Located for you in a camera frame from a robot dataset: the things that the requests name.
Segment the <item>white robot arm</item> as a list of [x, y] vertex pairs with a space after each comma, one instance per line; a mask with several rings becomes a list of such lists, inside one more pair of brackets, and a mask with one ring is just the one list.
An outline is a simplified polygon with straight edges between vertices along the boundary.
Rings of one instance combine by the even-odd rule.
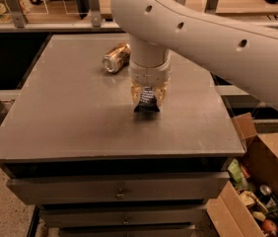
[[129, 75], [141, 86], [167, 79], [170, 49], [278, 111], [278, 30], [203, 14], [174, 0], [111, 0], [130, 36]]

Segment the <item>white gripper collar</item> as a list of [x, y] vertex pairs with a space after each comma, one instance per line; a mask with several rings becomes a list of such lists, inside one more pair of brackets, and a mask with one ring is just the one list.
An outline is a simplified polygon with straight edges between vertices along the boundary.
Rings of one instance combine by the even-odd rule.
[[135, 106], [139, 104], [143, 87], [155, 87], [154, 93], [157, 99], [157, 106], [160, 108], [165, 100], [170, 84], [170, 60], [167, 59], [162, 65], [152, 68], [130, 61], [128, 71], [131, 78], [130, 93], [133, 104]]

